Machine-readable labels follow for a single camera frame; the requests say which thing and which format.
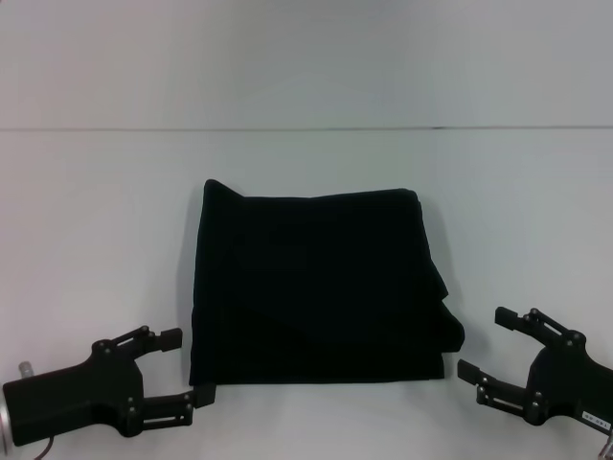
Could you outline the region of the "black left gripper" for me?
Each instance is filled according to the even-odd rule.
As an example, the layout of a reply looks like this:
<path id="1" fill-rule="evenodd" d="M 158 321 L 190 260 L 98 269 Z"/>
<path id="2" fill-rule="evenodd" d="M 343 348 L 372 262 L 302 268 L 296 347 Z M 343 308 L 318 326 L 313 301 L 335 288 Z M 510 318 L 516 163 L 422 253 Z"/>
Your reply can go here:
<path id="1" fill-rule="evenodd" d="M 113 339 L 112 345 L 94 346 L 78 365 L 5 383 L 13 443 L 22 447 L 92 425 L 111 426 L 124 437 L 143 429 L 190 426 L 196 409 L 215 402 L 216 385 L 144 398 L 143 376 L 134 359 L 180 349 L 182 343 L 179 328 L 155 333 L 142 326 Z"/>

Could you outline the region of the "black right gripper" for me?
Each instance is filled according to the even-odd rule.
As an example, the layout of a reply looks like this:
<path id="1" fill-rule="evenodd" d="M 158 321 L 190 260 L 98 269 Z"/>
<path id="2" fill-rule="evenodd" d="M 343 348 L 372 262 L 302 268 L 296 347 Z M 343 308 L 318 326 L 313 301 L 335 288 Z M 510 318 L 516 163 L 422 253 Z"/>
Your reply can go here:
<path id="1" fill-rule="evenodd" d="M 586 337 L 538 309 L 520 315 L 498 307 L 494 322 L 545 346 L 533 361 L 526 388 L 510 384 L 460 359 L 457 376 L 476 387 L 476 402 L 541 426 L 557 416 L 594 429 L 612 427 L 612 370 L 586 352 Z"/>

